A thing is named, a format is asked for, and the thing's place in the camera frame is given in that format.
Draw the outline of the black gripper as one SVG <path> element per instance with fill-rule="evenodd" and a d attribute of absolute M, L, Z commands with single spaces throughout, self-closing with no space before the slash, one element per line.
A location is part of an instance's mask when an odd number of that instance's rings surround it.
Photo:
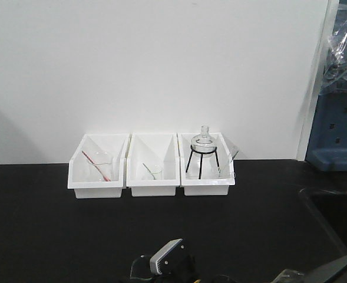
<path fill-rule="evenodd" d="M 210 282 L 196 269 L 194 258 L 189 254 L 170 254 L 168 264 L 161 267 L 162 274 L 154 275 L 153 282 Z"/>

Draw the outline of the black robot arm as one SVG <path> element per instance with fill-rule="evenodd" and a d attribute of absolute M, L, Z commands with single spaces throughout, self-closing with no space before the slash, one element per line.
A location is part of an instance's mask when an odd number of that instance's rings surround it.
<path fill-rule="evenodd" d="M 207 282 L 197 271 L 191 256 L 182 259 L 165 271 L 160 267 L 150 267 L 153 282 Z M 347 255 L 327 262 L 304 273 L 294 269 L 284 269 L 271 282 L 347 282 Z"/>

